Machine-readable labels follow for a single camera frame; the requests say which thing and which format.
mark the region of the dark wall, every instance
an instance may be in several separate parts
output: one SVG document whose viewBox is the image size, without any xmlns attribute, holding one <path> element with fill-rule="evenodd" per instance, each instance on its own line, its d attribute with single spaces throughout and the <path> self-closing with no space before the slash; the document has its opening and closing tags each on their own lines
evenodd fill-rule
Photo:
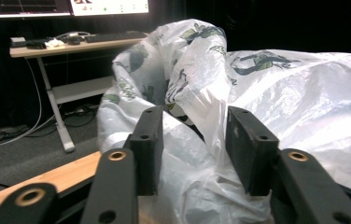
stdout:
<svg viewBox="0 0 351 224">
<path fill-rule="evenodd" d="M 351 0 L 187 1 L 189 18 L 221 26 L 228 50 L 351 52 Z"/>
<path fill-rule="evenodd" d="M 106 34 L 138 30 L 151 32 L 157 26 L 180 20 L 182 4 L 176 0 L 149 0 L 148 14 L 116 15 L 81 18 L 52 18 L 28 20 L 0 20 L 0 128 L 26 124 L 32 127 L 39 114 L 38 97 L 28 63 L 9 56 L 9 39 L 23 36 L 26 39 L 54 37 L 71 31 Z M 107 76 L 111 56 L 120 49 L 94 53 L 70 54 L 44 58 L 48 63 L 60 63 L 48 67 L 51 83 L 55 85 Z M 108 55 L 98 60 L 79 61 L 82 58 Z M 43 119 L 52 115 L 48 96 L 35 60 L 29 60 L 41 94 Z"/>
</svg>

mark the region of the plastic bag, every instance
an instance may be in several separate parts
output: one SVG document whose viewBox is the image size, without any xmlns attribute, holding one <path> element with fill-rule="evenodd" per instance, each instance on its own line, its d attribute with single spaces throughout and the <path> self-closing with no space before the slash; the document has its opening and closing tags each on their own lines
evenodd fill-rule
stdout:
<svg viewBox="0 0 351 224">
<path fill-rule="evenodd" d="M 227 52 L 220 28 L 188 20 L 158 27 L 113 70 L 117 85 L 98 112 L 101 151 L 122 147 L 145 109 L 172 114 L 163 115 L 159 194 L 139 199 L 157 223 L 272 222 L 269 197 L 245 194 L 226 153 L 228 105 L 250 110 L 280 148 L 312 153 L 351 188 L 351 54 Z"/>
</svg>

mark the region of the white desk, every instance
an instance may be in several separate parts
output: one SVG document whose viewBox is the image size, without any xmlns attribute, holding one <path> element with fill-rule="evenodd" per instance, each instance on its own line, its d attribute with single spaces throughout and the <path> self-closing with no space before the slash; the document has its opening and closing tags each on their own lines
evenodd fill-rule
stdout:
<svg viewBox="0 0 351 224">
<path fill-rule="evenodd" d="M 51 87 L 45 69 L 45 65 L 42 61 L 43 57 L 49 57 L 59 54 L 68 53 L 79 53 L 83 51 L 92 51 L 98 49 L 110 49 L 117 47 L 124 47 L 138 43 L 141 39 L 128 39 L 128 40 L 118 40 L 118 41 L 107 41 L 99 43 L 86 43 L 81 42 L 80 45 L 65 45 L 55 49 L 28 49 L 28 48 L 18 48 L 10 49 L 9 53 L 12 58 L 23 57 L 25 59 L 36 58 L 38 60 L 39 69 L 41 75 L 44 78 L 45 87 L 48 93 L 50 105 L 53 109 L 54 116 L 57 122 L 57 130 L 59 132 L 60 138 L 62 139 L 63 147 L 65 152 L 72 152 L 75 150 L 75 145 L 64 126 L 62 116 L 59 112 L 59 104 L 75 101 L 78 99 L 90 97 L 93 95 L 103 94 L 111 86 L 111 77 L 101 77 L 88 81 L 73 83 L 64 86 Z"/>
</svg>

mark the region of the monitor screen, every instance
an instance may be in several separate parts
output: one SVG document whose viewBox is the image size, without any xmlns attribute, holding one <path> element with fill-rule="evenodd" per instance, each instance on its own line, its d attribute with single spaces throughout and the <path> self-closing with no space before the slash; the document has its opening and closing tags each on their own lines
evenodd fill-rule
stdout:
<svg viewBox="0 0 351 224">
<path fill-rule="evenodd" d="M 148 13 L 148 0 L 69 0 L 74 16 Z"/>
<path fill-rule="evenodd" d="M 0 0 L 0 19 L 69 15 L 66 0 Z"/>
</svg>

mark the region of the desk leg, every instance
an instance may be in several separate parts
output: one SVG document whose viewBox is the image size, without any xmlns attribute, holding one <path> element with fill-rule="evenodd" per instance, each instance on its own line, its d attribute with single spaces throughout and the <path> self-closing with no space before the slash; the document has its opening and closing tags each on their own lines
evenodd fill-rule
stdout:
<svg viewBox="0 0 351 224">
<path fill-rule="evenodd" d="M 74 146 L 73 140 L 68 133 L 67 128 L 64 126 L 62 116 L 60 115 L 59 107 L 56 103 L 55 95 L 53 94 L 52 88 L 50 86 L 47 71 L 45 70 L 45 65 L 42 62 L 42 58 L 36 58 L 38 60 L 39 69 L 41 70 L 42 77 L 44 78 L 45 87 L 47 89 L 47 94 L 50 100 L 51 107 L 53 109 L 54 117 L 57 121 L 57 131 L 59 132 L 59 136 L 62 139 L 63 147 L 65 152 L 73 152 L 76 148 Z"/>
</svg>

